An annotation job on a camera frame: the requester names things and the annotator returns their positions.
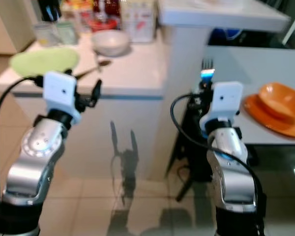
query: fork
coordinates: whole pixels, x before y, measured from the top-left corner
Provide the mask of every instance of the fork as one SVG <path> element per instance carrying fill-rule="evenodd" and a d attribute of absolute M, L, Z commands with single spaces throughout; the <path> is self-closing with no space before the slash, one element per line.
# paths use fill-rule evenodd
<path fill-rule="evenodd" d="M 201 80 L 203 84 L 208 84 L 211 82 L 215 69 L 213 64 L 213 59 L 203 59 L 202 60 L 202 69 L 201 69 Z"/>

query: orange plate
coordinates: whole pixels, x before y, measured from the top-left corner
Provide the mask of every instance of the orange plate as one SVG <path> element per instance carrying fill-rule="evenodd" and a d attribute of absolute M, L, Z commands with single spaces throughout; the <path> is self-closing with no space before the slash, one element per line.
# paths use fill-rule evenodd
<path fill-rule="evenodd" d="M 280 83 L 269 83 L 259 91 L 266 110 L 277 118 L 295 119 L 295 90 Z"/>
<path fill-rule="evenodd" d="M 295 123 L 286 123 L 274 118 L 262 109 L 263 104 L 257 94 L 246 97 L 245 110 L 259 123 L 278 133 L 295 137 Z"/>

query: orange bowl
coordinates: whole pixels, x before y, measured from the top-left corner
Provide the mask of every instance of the orange bowl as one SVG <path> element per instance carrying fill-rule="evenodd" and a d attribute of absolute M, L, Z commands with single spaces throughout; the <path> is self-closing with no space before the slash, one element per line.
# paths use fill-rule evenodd
<path fill-rule="evenodd" d="M 295 120 L 295 90 L 280 83 L 269 83 L 259 91 L 259 98 L 271 115 Z"/>

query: green plate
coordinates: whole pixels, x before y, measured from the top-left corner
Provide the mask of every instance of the green plate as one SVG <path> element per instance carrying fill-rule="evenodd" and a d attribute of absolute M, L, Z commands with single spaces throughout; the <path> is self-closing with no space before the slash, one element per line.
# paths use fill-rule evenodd
<path fill-rule="evenodd" d="M 79 55 L 70 48 L 48 48 L 40 51 L 18 53 L 10 59 L 10 66 L 21 76 L 42 75 L 47 71 L 73 69 Z"/>

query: white bowl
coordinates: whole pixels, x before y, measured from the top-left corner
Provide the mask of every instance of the white bowl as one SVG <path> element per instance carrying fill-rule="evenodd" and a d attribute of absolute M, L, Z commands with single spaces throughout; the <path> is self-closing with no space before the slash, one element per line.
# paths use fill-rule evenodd
<path fill-rule="evenodd" d="M 118 56 L 130 45 L 129 36 L 120 30 L 101 30 L 92 35 L 93 49 L 104 56 Z"/>

